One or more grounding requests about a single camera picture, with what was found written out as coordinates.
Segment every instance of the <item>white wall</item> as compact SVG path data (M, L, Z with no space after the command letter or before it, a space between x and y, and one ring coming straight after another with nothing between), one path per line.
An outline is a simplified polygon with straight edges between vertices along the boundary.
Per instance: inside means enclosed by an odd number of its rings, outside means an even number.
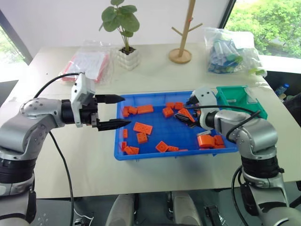
M229 0L197 0L191 26L203 22L217 27ZM136 5L140 30L130 39L132 44L175 43L181 37L188 0L125 0ZM84 40L101 40L122 44L117 31L98 31L101 13L110 0L0 0L0 9L19 34L32 56L44 46L78 46ZM196 29L188 42L202 39Z

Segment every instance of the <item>blue bottle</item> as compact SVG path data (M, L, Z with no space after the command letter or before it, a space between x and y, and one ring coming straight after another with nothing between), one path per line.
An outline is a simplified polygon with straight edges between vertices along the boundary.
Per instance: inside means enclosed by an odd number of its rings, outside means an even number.
M290 85L287 83L284 83L283 86L280 86L278 89L276 89L275 93L277 96L280 96L281 94L283 94L287 88L289 88Z

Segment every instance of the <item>white plant pot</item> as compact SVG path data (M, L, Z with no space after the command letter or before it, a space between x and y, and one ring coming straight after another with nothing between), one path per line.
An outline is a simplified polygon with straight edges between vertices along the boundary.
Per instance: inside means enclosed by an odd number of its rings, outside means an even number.
M127 55L118 49L117 50L117 61L121 67L131 71L135 67L137 67L140 63L139 51L137 49L135 49L132 53Z

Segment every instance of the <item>potted plant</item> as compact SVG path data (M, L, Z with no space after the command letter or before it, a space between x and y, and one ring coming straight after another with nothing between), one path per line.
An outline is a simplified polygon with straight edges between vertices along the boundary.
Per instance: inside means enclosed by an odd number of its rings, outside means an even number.
M139 30L139 21L134 15L137 8L133 5L120 6L124 0L111 0L112 6L106 8L102 13L103 23L99 30L104 28L107 32L118 30L121 34L125 46L117 51L117 59L119 64L132 70L140 63L138 50L131 47L128 39L134 32Z

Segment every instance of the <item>wooden stand base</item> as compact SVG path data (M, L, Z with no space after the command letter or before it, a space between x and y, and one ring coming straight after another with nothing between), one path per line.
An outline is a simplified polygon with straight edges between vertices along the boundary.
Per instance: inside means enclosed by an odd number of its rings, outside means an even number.
M185 64L191 60L191 53L184 49L183 55L179 57L179 48L173 49L169 52L169 59L177 64Z

